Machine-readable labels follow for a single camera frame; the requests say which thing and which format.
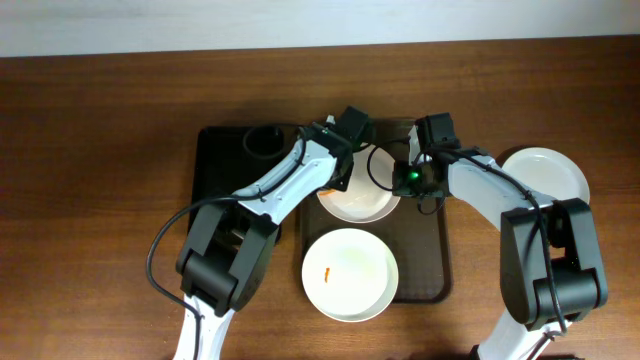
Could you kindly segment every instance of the white plate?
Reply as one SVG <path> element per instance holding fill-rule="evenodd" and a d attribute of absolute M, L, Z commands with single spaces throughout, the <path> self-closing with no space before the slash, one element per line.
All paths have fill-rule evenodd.
<path fill-rule="evenodd" d="M 376 236 L 340 229 L 320 237 L 302 263 L 311 303 L 335 320 L 358 322 L 381 313 L 398 289 L 398 264 Z"/>
<path fill-rule="evenodd" d="M 511 155 L 502 169 L 541 193 L 558 200 L 580 198 L 589 203 L 589 184 L 578 166 L 561 153 L 528 148 Z"/>
<path fill-rule="evenodd" d="M 352 223 L 368 223 L 387 216 L 400 202 L 398 196 L 380 189 L 371 181 L 367 172 L 367 159 L 373 150 L 370 146 L 353 154 L 353 172 L 347 191 L 319 192 L 318 200 L 333 216 Z M 378 149 L 371 158 L 371 173 L 376 181 L 387 188 L 392 187 L 395 160 L 383 149 Z"/>

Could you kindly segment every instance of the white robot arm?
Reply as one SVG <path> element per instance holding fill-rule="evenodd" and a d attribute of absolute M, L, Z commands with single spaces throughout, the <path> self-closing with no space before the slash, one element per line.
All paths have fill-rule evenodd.
<path fill-rule="evenodd" d="M 352 151 L 367 125 L 366 114 L 352 108 L 337 126 L 314 124 L 279 165 L 233 194 L 237 202 L 221 205 L 212 201 L 200 208 L 176 264 L 183 276 L 184 301 L 203 315 L 197 339 L 200 349 L 194 356 L 196 319 L 187 311 L 174 359 L 219 359 L 234 312 L 246 305 L 264 276 L 278 225 L 316 190 L 346 190 Z M 557 281 L 553 290 L 567 315 L 563 325 L 604 305 L 606 280 L 588 205 L 577 199 L 558 202 L 505 181 L 496 175 L 502 170 L 493 158 L 478 149 L 460 149 L 448 114 L 419 119 L 409 140 L 413 161 L 396 161 L 395 195 L 454 196 L 501 230 L 501 289 L 507 310 L 491 336 L 474 347 L 472 358 L 535 359 L 561 329 L 546 281 L 542 242 L 535 235 L 538 212 L 555 224 L 548 230 L 551 244 L 567 253 L 566 259 L 554 260 Z M 491 167 L 492 172 L 479 164 Z M 407 173 L 415 171 L 420 172 L 418 180 L 407 181 Z M 250 226 L 239 226 L 241 223 Z M 231 235 L 243 239 L 239 250 L 214 241 Z"/>

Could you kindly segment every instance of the white wall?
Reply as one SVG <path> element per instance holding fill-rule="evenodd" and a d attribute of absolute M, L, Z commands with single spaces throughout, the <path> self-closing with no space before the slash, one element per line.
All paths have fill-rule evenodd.
<path fill-rule="evenodd" d="M 640 33 L 640 0 L 0 0 L 0 56 Z"/>

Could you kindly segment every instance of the round white plate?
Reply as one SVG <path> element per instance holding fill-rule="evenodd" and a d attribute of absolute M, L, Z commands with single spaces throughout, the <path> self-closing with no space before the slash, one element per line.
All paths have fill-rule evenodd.
<path fill-rule="evenodd" d="M 353 154 L 353 172 L 347 191 L 319 192 L 320 204 L 333 216 L 352 223 L 368 223 L 387 216 L 400 202 L 400 197 L 380 189 L 371 181 L 367 172 L 367 159 L 373 150 L 370 146 Z M 392 187 L 395 160 L 383 149 L 371 158 L 371 173 L 376 181 Z"/>
<path fill-rule="evenodd" d="M 587 179 L 568 157 L 546 148 L 528 148 L 511 155 L 502 169 L 541 193 L 558 200 L 580 198 L 589 203 Z"/>
<path fill-rule="evenodd" d="M 318 239 L 302 263 L 311 303 L 335 320 L 358 322 L 381 313 L 398 289 L 398 264 L 376 236 L 340 229 Z"/>

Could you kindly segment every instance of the wooden table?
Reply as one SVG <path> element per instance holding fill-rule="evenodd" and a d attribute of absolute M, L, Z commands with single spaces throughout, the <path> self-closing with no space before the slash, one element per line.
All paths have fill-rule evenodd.
<path fill-rule="evenodd" d="M 548 353 L 640 354 L 639 37 L 205 51 L 0 60 L 0 357 L 169 359 L 184 311 L 144 260 L 190 199 L 196 135 L 213 124 L 307 124 L 349 104 L 374 117 L 448 111 L 494 156 L 556 149 L 591 187 L 609 303 Z M 466 354 L 504 305 L 498 232 L 447 203 L 454 288 L 342 324 L 296 282 L 295 221 L 233 320 L 224 359 L 434 359 Z M 178 293 L 185 222 L 161 244 Z"/>

